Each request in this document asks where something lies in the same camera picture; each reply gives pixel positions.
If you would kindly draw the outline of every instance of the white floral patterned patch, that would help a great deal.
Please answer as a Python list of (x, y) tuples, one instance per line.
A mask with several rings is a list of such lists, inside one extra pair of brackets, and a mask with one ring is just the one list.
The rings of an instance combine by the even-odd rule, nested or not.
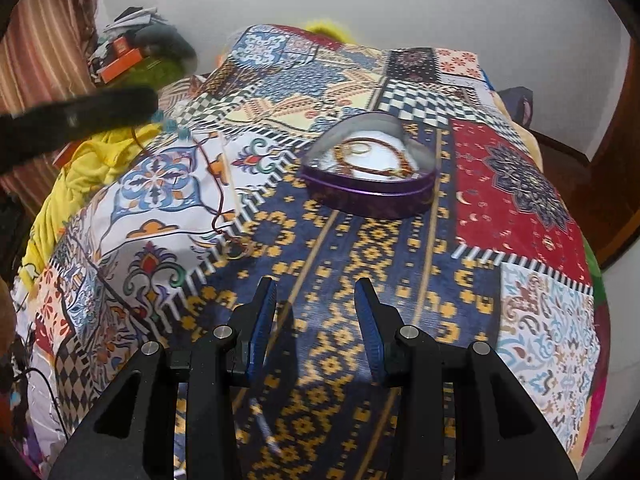
[(502, 264), (501, 298), (496, 351), (569, 451), (600, 354), (593, 297), (546, 274)]

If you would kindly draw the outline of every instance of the black and white checkered pattern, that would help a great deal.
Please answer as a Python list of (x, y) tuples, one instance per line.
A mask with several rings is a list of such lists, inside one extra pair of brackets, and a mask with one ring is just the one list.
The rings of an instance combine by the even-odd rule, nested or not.
[(436, 128), (448, 127), (449, 119), (486, 124), (518, 149), (529, 154), (520, 136), (505, 121), (480, 108), (471, 107), (440, 93), (422, 90), (411, 83), (389, 79), (380, 96), (378, 109), (389, 112), (398, 119), (422, 121)]
[(89, 357), (75, 335), (66, 339), (58, 350), (56, 386), (62, 419), (67, 431), (71, 433), (97, 397), (89, 374)]
[(544, 263), (535, 259), (527, 258), (526, 256), (518, 256), (517, 254), (505, 253), (503, 251), (494, 251), (492, 249), (482, 249), (477, 246), (468, 246), (467, 244), (460, 244), (455, 251), (451, 253), (451, 257), (454, 260), (458, 258), (462, 260), (478, 260), (481, 265), (487, 262), (491, 262), (494, 266), (501, 264), (516, 264), (521, 267), (527, 267), (527, 269), (535, 270), (540, 274), (546, 274), (556, 282), (562, 283), (573, 290), (577, 290), (587, 296), (593, 296), (593, 287), (585, 283), (576, 282), (569, 278), (565, 273), (560, 272), (552, 267), (547, 267)]
[(216, 99), (209, 93), (199, 95), (176, 118), (176, 121), (180, 126), (187, 126), (191, 130), (206, 128), (238, 108), (256, 88), (256, 85), (249, 85), (222, 99)]

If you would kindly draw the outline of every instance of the blanket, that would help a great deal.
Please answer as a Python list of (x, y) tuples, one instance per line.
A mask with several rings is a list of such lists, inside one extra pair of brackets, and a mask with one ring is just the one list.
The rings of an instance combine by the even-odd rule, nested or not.
[[(436, 155), (424, 215), (361, 218), (308, 198), (300, 154), (370, 110), (399, 118)], [(156, 136), (150, 156), (70, 219), (18, 313), (23, 337), (33, 333), (29, 365), (50, 378), (68, 431), (143, 342), (188, 347), (271, 276), (278, 313), (266, 368), (234, 393), (244, 475), (382, 478), (399, 395), (371, 384), (353, 307), (353, 283), (368, 277), (383, 303), (437, 341), (491, 344), (579, 467), (606, 380), (601, 282), (475, 54), (380, 51), (258, 25), (170, 113), (179, 128)], [(220, 211), (209, 171), (222, 183)], [(223, 258), (219, 229), (249, 234), (253, 252)], [(188, 408), (180, 393), (177, 477)], [(46, 470), (64, 440), (42, 380), (19, 384), (12, 405), (28, 412), (16, 442)], [(449, 410), (448, 478), (454, 438)]]

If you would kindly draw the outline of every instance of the white wall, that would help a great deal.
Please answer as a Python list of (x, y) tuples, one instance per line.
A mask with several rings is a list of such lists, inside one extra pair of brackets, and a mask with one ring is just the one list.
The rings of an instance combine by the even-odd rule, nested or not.
[(611, 319), (607, 390), (580, 478), (600, 463), (640, 400), (640, 240), (604, 272)]
[[(606, 0), (104, 0), (111, 17), (158, 6), (213, 67), (226, 38), (254, 23), (343, 23), (379, 48), (446, 46), (477, 52), (498, 89), (534, 91), (533, 129), (586, 153), (608, 125), (624, 38)], [(605, 127), (601, 125), (603, 115)]]
[(98, 33), (100, 33), (107, 25), (109, 25), (113, 19), (118, 16), (120, 13), (110, 15), (107, 10), (107, 5), (104, 3), (104, 0), (97, 0), (95, 6), (95, 28)]

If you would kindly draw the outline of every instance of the yellow fabric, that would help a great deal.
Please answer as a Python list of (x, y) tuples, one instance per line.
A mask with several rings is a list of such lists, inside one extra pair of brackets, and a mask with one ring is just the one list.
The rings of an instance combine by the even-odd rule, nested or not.
[[(145, 146), (160, 131), (160, 124), (148, 124), (136, 129), (136, 137)], [(93, 193), (115, 182), (139, 153), (131, 128), (95, 134), (78, 146), (60, 170), (31, 227), (27, 251), (18, 272), (27, 288), (33, 285), (31, 276), (40, 274), (49, 261), (64, 232), (64, 222), (80, 211)]]
[(314, 22), (305, 23), (303, 28), (314, 34), (326, 36), (341, 43), (355, 43), (355, 40), (351, 37), (348, 30), (331, 20), (315, 20)]
[(524, 145), (529, 150), (531, 158), (536, 163), (536, 165), (540, 169), (540, 171), (543, 171), (543, 169), (542, 169), (542, 154), (540, 153), (540, 146), (539, 146), (538, 141), (536, 140), (536, 138), (533, 136), (533, 134), (530, 131), (525, 130), (522, 126), (520, 126), (517, 123), (514, 123), (511, 120), (511, 116), (509, 115), (509, 113), (507, 111), (507, 107), (504, 105), (504, 103), (502, 102), (501, 97), (497, 94), (497, 92), (491, 92), (491, 95), (494, 98), (494, 103), (498, 107), (498, 110), (500, 110), (500, 112), (509, 120), (509, 122), (511, 123), (511, 126), (513, 127), (513, 129), (516, 130), (517, 134), (522, 139), (522, 142), (524, 142)]

